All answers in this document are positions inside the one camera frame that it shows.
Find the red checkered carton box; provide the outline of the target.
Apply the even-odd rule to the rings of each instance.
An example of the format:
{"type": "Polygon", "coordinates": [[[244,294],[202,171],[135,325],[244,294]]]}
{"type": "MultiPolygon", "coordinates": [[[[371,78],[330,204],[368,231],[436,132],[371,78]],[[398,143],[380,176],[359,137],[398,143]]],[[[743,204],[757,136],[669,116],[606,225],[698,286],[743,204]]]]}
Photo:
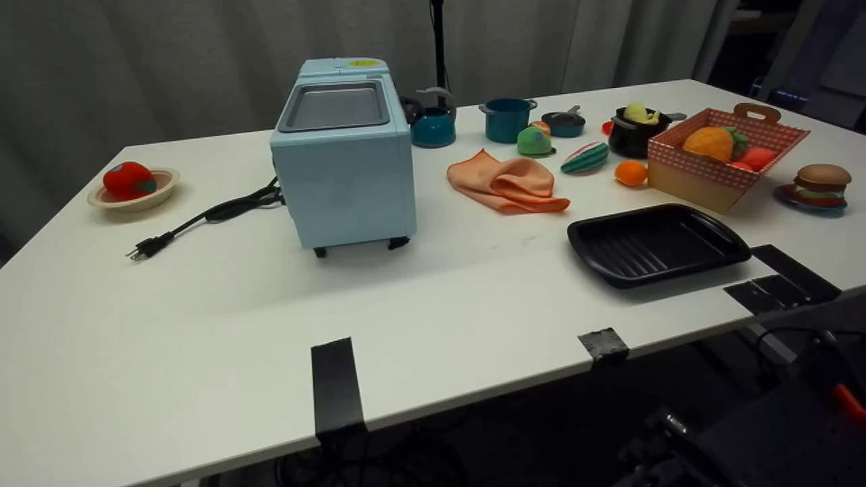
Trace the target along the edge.
{"type": "Polygon", "coordinates": [[[694,205],[728,214],[803,137],[805,130],[782,125],[780,110],[767,106],[738,102],[731,110],[702,109],[650,140],[650,185],[694,205]],[[685,137],[709,125],[735,126],[748,137],[746,149],[771,149],[774,160],[759,172],[743,172],[735,171],[732,162],[685,153],[685,137]]]}

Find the black table clamp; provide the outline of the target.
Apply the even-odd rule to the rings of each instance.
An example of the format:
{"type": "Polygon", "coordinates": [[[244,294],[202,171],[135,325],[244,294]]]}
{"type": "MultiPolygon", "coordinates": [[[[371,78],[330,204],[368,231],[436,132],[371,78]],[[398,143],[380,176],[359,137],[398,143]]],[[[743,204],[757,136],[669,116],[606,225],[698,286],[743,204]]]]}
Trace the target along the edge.
{"type": "Polygon", "coordinates": [[[591,329],[579,339],[594,366],[620,366],[627,360],[627,344],[612,329],[591,329]]]}
{"type": "Polygon", "coordinates": [[[840,294],[836,285],[771,243],[755,247],[752,254],[771,268],[771,275],[728,286],[752,317],[831,302],[840,294]]]}
{"type": "Polygon", "coordinates": [[[366,428],[353,347],[348,339],[311,350],[311,381],[318,440],[332,440],[366,428]]]}

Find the teal toy pot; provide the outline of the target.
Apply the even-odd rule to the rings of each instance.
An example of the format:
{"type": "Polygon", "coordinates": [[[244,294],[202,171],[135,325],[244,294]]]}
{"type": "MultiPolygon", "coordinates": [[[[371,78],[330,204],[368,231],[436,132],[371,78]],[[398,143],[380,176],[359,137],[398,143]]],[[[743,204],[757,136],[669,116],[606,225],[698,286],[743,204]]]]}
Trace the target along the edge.
{"type": "Polygon", "coordinates": [[[532,109],[532,97],[491,97],[481,102],[479,110],[483,114],[483,136],[495,143],[513,143],[528,126],[532,109]]]}

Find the dark teal toy kettle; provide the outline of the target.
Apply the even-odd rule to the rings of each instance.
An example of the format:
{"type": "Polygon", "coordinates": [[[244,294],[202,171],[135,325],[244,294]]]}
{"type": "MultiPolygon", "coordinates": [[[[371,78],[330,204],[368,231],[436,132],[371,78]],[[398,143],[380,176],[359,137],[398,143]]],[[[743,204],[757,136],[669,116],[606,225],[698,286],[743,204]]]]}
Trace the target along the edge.
{"type": "Polygon", "coordinates": [[[412,126],[412,143],[418,149],[444,149],[455,140],[455,102],[444,86],[424,86],[414,97],[403,97],[403,116],[412,126]]]}

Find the dark toy frying pan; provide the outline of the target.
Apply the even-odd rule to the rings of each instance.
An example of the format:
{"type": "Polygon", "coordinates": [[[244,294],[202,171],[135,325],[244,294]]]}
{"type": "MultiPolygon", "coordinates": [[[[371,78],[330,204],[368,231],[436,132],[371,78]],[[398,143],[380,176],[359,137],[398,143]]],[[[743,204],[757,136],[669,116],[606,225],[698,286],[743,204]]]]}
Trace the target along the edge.
{"type": "Polygon", "coordinates": [[[545,110],[540,122],[554,137],[577,137],[583,132],[583,116],[577,106],[571,106],[567,110],[545,110]]]}

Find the black table clamp middle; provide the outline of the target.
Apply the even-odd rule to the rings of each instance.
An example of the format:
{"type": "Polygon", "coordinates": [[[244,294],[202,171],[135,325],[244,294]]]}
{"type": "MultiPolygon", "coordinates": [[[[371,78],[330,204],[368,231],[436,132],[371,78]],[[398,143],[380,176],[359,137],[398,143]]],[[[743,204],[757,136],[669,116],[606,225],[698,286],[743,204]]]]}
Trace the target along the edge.
{"type": "Polygon", "coordinates": [[[591,329],[579,339],[594,366],[620,366],[627,360],[627,344],[612,329],[591,329]]]}

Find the black table clamp right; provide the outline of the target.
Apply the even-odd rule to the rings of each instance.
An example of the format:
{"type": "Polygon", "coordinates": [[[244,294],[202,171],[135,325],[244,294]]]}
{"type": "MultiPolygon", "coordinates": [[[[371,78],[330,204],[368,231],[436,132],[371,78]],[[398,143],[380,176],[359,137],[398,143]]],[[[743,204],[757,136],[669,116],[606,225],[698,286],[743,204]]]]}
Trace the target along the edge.
{"type": "Polygon", "coordinates": [[[771,243],[755,247],[752,254],[771,268],[771,275],[728,286],[752,317],[831,302],[840,294],[836,285],[771,243]]]}

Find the orange folded cloth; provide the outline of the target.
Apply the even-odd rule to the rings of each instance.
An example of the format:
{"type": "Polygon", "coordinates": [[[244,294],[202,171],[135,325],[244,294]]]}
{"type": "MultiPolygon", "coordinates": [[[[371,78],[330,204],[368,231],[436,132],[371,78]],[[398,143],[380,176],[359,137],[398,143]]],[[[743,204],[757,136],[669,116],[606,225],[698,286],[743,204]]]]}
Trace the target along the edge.
{"type": "Polygon", "coordinates": [[[445,168],[455,191],[497,214],[562,214],[571,201],[554,194],[554,176],[535,160],[495,160],[479,149],[463,162],[445,168]]]}

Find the striped green plush cucumber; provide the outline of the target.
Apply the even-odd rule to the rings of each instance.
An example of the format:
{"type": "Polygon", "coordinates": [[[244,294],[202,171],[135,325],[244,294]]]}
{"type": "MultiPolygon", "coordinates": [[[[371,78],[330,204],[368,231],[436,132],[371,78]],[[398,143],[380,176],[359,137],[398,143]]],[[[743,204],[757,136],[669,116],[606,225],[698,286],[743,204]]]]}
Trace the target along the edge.
{"type": "Polygon", "coordinates": [[[606,143],[583,143],[581,149],[577,149],[573,153],[566,156],[560,171],[567,176],[594,171],[606,162],[606,156],[609,156],[606,143]]]}

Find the green plush avocado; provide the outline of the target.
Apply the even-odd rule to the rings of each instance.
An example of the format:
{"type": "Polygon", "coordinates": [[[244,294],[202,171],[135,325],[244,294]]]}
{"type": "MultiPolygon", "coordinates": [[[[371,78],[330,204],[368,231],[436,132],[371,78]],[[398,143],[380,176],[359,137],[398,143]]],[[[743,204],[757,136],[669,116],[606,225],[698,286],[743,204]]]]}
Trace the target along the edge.
{"type": "Polygon", "coordinates": [[[548,156],[554,152],[548,132],[540,125],[528,125],[516,136],[516,152],[521,156],[548,156]]]}

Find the small orange plush fruit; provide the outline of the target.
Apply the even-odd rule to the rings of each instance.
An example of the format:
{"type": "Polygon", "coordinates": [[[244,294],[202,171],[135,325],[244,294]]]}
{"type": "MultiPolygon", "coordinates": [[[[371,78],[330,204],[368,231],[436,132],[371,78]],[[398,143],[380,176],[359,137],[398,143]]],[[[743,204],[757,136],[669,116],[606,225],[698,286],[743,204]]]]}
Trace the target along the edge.
{"type": "Polygon", "coordinates": [[[629,190],[639,190],[650,182],[647,164],[639,160],[624,160],[614,168],[614,182],[629,190]]]}

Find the black table clamp left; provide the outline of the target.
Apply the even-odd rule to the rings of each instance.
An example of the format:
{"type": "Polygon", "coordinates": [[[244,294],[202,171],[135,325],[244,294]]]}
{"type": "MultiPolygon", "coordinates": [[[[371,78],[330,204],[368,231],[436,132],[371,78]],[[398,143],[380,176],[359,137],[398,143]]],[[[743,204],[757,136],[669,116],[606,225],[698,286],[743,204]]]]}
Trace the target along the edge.
{"type": "Polygon", "coordinates": [[[348,339],[311,350],[311,381],[318,440],[332,440],[366,428],[353,347],[348,339]]]}

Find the light blue toaster oven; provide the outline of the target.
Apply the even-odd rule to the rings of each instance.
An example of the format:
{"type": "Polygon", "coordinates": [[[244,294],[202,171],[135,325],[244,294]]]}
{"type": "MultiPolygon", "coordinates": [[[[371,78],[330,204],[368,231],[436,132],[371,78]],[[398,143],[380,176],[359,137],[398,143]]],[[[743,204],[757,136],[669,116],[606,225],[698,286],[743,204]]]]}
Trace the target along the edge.
{"type": "Polygon", "coordinates": [[[383,59],[305,59],[272,126],[269,156],[301,247],[315,256],[330,247],[412,241],[412,126],[383,59]]]}

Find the red plush fruit in box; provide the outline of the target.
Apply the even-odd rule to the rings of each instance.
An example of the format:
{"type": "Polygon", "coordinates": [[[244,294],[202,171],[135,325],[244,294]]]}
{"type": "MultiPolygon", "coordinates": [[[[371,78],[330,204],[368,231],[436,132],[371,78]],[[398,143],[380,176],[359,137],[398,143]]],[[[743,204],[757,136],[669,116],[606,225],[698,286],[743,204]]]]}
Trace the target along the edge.
{"type": "Polygon", "coordinates": [[[732,160],[735,171],[759,172],[774,160],[771,149],[752,145],[738,160],[732,160]]]}

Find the red plush tomato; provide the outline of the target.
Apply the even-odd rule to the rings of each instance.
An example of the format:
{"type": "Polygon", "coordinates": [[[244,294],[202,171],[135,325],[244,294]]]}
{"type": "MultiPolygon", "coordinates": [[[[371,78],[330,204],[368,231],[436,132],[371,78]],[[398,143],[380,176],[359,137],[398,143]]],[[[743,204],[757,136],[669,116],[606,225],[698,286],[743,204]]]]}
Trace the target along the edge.
{"type": "Polygon", "coordinates": [[[135,201],[156,190],[156,176],[140,162],[121,162],[102,176],[102,190],[112,201],[135,201]]]}

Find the black toy pot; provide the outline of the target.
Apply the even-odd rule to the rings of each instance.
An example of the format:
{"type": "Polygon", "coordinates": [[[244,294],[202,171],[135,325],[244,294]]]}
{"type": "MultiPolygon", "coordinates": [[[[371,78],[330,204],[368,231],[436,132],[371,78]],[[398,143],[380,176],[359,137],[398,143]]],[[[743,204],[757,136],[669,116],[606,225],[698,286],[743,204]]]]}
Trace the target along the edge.
{"type": "Polygon", "coordinates": [[[643,160],[650,140],[662,130],[669,130],[674,122],[682,122],[682,114],[656,110],[659,114],[656,125],[636,125],[636,122],[627,122],[623,110],[624,106],[612,116],[609,145],[614,153],[633,156],[633,160],[643,160]]]}

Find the black ribbed tray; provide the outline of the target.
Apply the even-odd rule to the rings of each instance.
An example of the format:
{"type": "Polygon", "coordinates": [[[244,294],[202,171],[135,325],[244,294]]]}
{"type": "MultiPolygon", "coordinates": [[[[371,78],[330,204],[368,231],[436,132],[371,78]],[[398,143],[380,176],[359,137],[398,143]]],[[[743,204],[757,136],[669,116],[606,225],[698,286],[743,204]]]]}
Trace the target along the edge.
{"type": "Polygon", "coordinates": [[[647,205],[571,222],[577,256],[616,290],[738,264],[748,247],[715,216],[679,205],[647,205]]]}

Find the plush burger toy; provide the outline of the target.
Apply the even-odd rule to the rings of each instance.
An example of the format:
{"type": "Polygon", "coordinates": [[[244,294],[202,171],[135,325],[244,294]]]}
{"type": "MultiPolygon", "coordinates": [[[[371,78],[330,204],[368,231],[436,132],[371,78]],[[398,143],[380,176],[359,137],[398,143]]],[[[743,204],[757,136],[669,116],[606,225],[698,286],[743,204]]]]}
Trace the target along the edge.
{"type": "Polygon", "coordinates": [[[850,182],[853,176],[840,164],[811,162],[790,185],[777,186],[774,198],[805,214],[840,216],[847,212],[845,190],[850,182]]]}

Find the yellow plush banana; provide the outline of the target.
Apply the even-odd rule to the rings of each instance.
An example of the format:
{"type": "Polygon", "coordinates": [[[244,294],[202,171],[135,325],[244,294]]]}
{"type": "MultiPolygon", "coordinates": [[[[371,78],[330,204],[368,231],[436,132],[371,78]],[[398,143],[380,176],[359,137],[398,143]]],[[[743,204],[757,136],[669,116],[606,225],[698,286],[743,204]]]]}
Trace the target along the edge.
{"type": "Polygon", "coordinates": [[[636,125],[656,125],[659,122],[659,114],[654,109],[647,109],[643,102],[627,102],[623,116],[636,125]]]}

